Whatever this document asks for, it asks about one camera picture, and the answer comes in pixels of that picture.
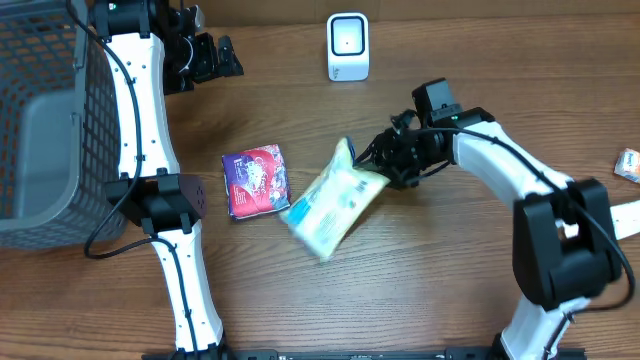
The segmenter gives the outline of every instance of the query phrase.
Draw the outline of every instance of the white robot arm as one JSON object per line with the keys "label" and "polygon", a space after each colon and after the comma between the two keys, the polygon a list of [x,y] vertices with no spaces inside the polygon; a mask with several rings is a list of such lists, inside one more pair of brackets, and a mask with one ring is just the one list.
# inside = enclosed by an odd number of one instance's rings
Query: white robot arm
{"label": "white robot arm", "polygon": [[[393,127],[376,137],[358,158],[359,166],[386,175],[398,189],[417,186],[422,171],[443,161],[480,178],[514,212],[513,268],[523,291],[491,355],[555,358],[573,314],[620,277],[621,259],[603,235],[615,240],[640,232],[640,201],[610,207],[597,181],[575,182],[549,168],[513,142],[483,109],[462,111],[444,79],[423,84],[412,95],[417,111],[393,117]],[[410,129],[414,116],[421,129]],[[607,234],[595,231],[571,206],[597,218]]]}
{"label": "white robot arm", "polygon": [[[149,239],[107,254],[91,254],[94,231],[85,254],[107,258],[151,243],[161,261],[176,323],[177,359],[229,358],[222,322],[215,311],[201,244],[201,219],[206,214],[204,185],[197,176],[180,174],[171,146],[164,96],[189,91],[193,83],[242,75],[228,37],[219,51],[203,30],[198,6],[172,9],[166,0],[96,0],[88,30],[104,49],[113,75],[121,148],[120,180],[105,184],[107,199]],[[143,359],[166,359],[145,355]]]}

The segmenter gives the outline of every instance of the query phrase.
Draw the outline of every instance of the mesh basket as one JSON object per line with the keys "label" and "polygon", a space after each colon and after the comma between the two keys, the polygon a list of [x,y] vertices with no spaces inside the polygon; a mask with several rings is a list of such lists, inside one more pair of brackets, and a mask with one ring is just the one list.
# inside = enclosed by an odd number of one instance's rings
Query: mesh basket
{"label": "mesh basket", "polygon": [[[104,51],[64,1],[0,4],[0,94],[0,246],[83,242],[111,209],[120,130]],[[125,225],[115,216],[99,240]]]}

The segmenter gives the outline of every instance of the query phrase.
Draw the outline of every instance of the small white box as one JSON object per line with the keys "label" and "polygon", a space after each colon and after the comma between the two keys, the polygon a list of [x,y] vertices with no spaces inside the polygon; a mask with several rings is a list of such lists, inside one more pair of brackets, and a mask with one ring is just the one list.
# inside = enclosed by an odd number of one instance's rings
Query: small white box
{"label": "small white box", "polygon": [[329,79],[358,81],[369,76],[369,21],[361,13],[333,14],[327,20]]}

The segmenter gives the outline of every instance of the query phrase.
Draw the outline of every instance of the wooden table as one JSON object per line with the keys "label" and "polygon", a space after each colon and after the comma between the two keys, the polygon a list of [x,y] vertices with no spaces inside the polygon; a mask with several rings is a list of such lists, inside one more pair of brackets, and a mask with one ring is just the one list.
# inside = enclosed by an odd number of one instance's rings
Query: wooden table
{"label": "wooden table", "polygon": [[[209,283],[235,348],[489,345],[520,291],[511,214],[460,169],[386,190],[335,259],[320,264],[275,216],[229,219],[222,154],[280,144],[297,198],[340,137],[363,150],[389,114],[412,106],[411,90],[447,77],[465,108],[493,113],[543,162],[597,177],[613,203],[640,197],[639,185],[612,175],[619,151],[640,149],[640,15],[375,23],[371,75],[346,84],[327,79],[324,25],[213,31],[232,36],[246,75],[166,105],[183,171],[206,184]],[[102,249],[141,237],[130,227]],[[640,269],[640,237],[622,248]],[[0,274],[0,357],[137,359],[172,349],[173,315],[151,247],[106,261],[84,259],[80,246],[2,250]],[[600,302],[624,291],[612,286]],[[634,301],[581,316],[563,345],[594,359],[637,359],[639,332]]]}

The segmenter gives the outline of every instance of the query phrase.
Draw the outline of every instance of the snack package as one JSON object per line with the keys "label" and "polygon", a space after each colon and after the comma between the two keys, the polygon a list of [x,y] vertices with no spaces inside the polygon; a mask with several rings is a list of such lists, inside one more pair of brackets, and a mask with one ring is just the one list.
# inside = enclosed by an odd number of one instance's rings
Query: snack package
{"label": "snack package", "polygon": [[278,145],[223,155],[222,166],[234,220],[289,207],[289,179]]}
{"label": "snack package", "polygon": [[348,138],[340,140],[329,165],[290,209],[280,213],[294,236],[328,260],[369,203],[389,183],[383,175],[353,168]]}
{"label": "snack package", "polygon": [[613,172],[640,184],[640,152],[625,149],[620,153]]}

